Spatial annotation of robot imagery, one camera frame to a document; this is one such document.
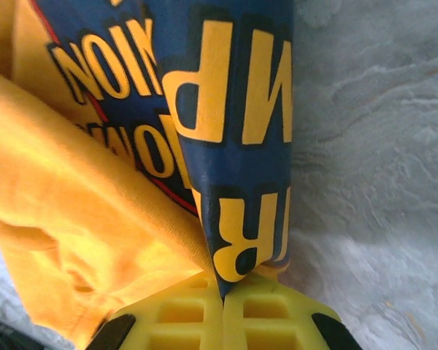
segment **white marble surface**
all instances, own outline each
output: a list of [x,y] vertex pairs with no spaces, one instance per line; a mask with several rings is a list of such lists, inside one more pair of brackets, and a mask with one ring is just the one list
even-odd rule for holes
[[[438,0],[296,0],[291,268],[365,350],[438,350]],[[33,327],[0,256],[0,318]]]

